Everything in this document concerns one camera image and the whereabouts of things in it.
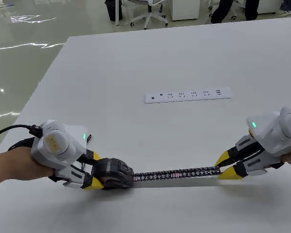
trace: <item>white cabinet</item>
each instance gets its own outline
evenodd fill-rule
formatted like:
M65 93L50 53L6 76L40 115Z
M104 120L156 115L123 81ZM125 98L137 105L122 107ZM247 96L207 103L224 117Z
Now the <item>white cabinet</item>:
M282 0L260 0L258 13L264 14L278 12L281 3Z
M198 18L200 0L168 0L172 20Z

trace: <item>chair leg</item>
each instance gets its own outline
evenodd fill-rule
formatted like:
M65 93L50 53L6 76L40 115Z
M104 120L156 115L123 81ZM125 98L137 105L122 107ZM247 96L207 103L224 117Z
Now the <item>chair leg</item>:
M153 13L150 13L147 17L146 17L146 20L145 20L145 26L144 26L144 29L147 29L147 24L149 23L150 19L151 19L151 16Z
M158 20L160 20L160 21L163 21L163 22L165 22L165 23L168 23L168 21L167 21L165 18L163 18L163 17L161 17L161 16L159 16L159 15L157 15L157 14L153 14L152 17L153 17L153 18L156 18L156 19L158 19Z
M142 18L146 18L146 17L148 17L148 15L149 15L149 13L145 13L145 14L143 14L143 15L139 15L139 16L133 18L133 19L131 20L131 22L135 22L135 21L140 20L140 19L142 19Z
M231 7L231 13L232 13L232 21L234 21L236 18L237 18L237 13L235 11L235 4L233 3L232 4L232 7Z
M212 9L212 6L213 6L213 1L208 0L208 10L210 10L210 8Z

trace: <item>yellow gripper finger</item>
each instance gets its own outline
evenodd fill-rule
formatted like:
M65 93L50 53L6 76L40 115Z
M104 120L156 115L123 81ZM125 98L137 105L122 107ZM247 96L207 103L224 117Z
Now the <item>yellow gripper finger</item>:
M237 175L234 167L229 167L224 172L222 172L218 179L220 180L240 180L242 177L240 175Z
M226 151L223 152L223 154L221 154L220 158L218 159L218 161L215 163L214 166L217 166L219 163L221 163L222 161L226 160L226 159L229 159L229 154Z
M94 151L94 160L99 160L101 157Z
M102 189L104 186L103 184L95 177L92 179L92 183L89 183L84 190L92 190L92 189Z

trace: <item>black cable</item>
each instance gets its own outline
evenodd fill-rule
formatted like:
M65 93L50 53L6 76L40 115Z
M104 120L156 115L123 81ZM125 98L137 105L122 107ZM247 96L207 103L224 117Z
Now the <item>black cable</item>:
M6 127L2 130L0 130L0 134L4 133L5 131L8 131L10 129L14 128L26 128L29 130L29 133L36 136L36 137L42 137L42 128L36 125L11 125L9 127Z

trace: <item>yellow label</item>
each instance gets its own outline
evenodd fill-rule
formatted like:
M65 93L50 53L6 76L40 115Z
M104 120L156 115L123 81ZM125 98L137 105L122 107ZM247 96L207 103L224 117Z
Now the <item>yellow label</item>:
M57 143L54 135L49 135L47 137L44 138L44 140L46 141L47 145L48 145L48 148L49 150L52 152L52 153L57 153L58 151L61 150L59 144Z

